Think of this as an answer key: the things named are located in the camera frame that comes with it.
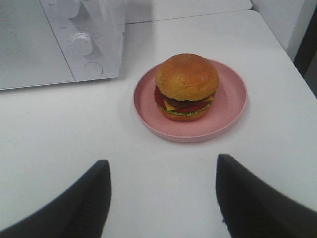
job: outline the microwave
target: microwave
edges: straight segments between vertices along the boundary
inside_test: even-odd
[[[124,0],[1,0],[0,90],[116,78]]]

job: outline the hamburger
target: hamburger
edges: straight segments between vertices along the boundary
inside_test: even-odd
[[[180,54],[159,66],[154,96],[166,118],[193,121],[207,113],[218,86],[219,75],[210,60],[195,54]]]

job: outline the table surface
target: table surface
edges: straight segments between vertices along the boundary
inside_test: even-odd
[[[157,21],[249,10],[250,0],[125,0],[126,22]]]
[[[244,79],[248,102],[226,133],[177,143],[138,119],[138,80],[178,53],[218,60]],[[0,230],[99,159],[112,179],[103,237],[229,238],[214,188],[219,153],[317,210],[317,100],[251,10],[127,25],[119,78],[3,91],[0,115]]]

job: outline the cheese slice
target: cheese slice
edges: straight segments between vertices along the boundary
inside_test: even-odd
[[[163,99],[163,100],[164,100],[164,104],[165,104],[165,106],[166,106],[166,110],[167,110],[167,111],[172,111],[172,110],[178,109],[178,108],[176,108],[176,107],[173,107],[171,104],[169,104],[165,99]]]
[[[202,103],[208,102],[208,101],[212,101],[212,100],[213,100],[213,96],[210,95],[210,96],[207,97],[205,100],[203,100]],[[172,111],[172,110],[178,109],[178,108],[176,108],[176,107],[173,107],[171,104],[169,104],[165,99],[163,99],[163,101],[164,101],[164,104],[165,104],[165,106],[166,106],[166,110],[167,110],[167,111]]]

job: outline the tomato slice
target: tomato slice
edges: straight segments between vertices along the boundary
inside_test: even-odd
[[[154,97],[155,97],[155,100],[156,102],[164,109],[166,109],[166,105],[164,103],[164,99],[163,99],[163,96],[162,96],[162,93],[160,92],[159,90],[159,87],[155,87],[155,91],[154,91]]]
[[[164,108],[166,110],[166,105],[164,103],[164,99],[163,99],[162,93],[160,92],[160,90],[159,90],[159,88],[157,86],[155,87],[154,97],[155,97],[156,102],[162,108]],[[211,103],[211,102],[203,102],[203,103],[201,103],[199,105],[195,105],[195,106],[190,106],[190,107],[185,107],[185,108],[178,108],[178,109],[172,110],[171,112],[192,113],[192,112],[198,111],[199,109],[207,106],[209,103]]]

